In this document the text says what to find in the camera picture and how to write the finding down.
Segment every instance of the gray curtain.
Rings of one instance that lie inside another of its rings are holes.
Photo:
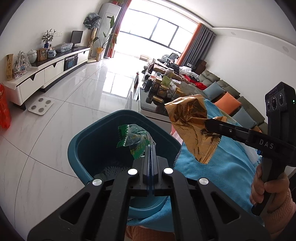
[[[204,59],[214,37],[215,34],[213,31],[202,25],[196,39],[193,41],[179,66],[186,66],[188,63],[195,65],[199,59]]]

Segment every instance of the hand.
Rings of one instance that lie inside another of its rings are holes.
[[[287,198],[289,190],[289,179],[285,173],[279,175],[277,180],[264,183],[261,180],[262,168],[261,164],[257,166],[256,174],[252,183],[250,202],[255,205],[257,202],[262,203],[264,199],[264,191],[275,193],[274,199],[267,208],[268,213],[272,213],[283,205]]]

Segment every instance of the white wall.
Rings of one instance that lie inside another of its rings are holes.
[[[99,12],[108,0],[25,0],[17,9],[0,36],[0,82],[5,79],[6,55],[21,50],[28,52],[43,45],[41,37],[46,30],[63,31],[53,45],[69,42],[73,30],[83,30],[81,44],[86,45],[90,35],[83,21],[91,12]]]
[[[249,40],[217,36],[205,61],[207,70],[238,90],[264,117],[266,93],[280,81],[296,88],[296,61]]]
[[[171,1],[196,13],[213,27],[254,30],[296,45],[296,31],[274,0]]]

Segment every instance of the white tile floor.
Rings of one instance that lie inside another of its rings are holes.
[[[44,115],[11,107],[12,123],[0,132],[0,206],[26,240],[29,230],[77,193],[83,184],[69,165],[70,140],[114,111],[124,109],[144,61],[117,53],[86,64],[38,97],[54,98]]]

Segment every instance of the sofa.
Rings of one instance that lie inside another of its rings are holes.
[[[256,126],[259,127],[262,133],[267,134],[267,123],[265,122],[265,117],[261,115],[261,113],[243,96],[240,96],[240,92],[238,92],[236,89],[234,89],[232,86],[230,86],[227,82],[224,80],[221,80],[218,76],[214,75],[213,73],[205,70],[201,75],[198,76],[199,82],[203,83],[205,86],[209,87],[214,82],[217,82],[217,84],[224,90],[224,93],[219,95],[217,98],[211,100],[213,103],[217,102],[220,98],[225,95],[226,92],[228,92],[230,95],[232,95],[235,99],[237,99],[241,103],[241,107],[244,108],[244,110],[249,114],[249,116],[255,121]],[[205,92],[202,90],[198,90],[201,95],[203,95],[205,98],[207,98],[207,95],[205,95]],[[230,114],[231,117],[233,117],[239,109],[235,110],[233,113]]]

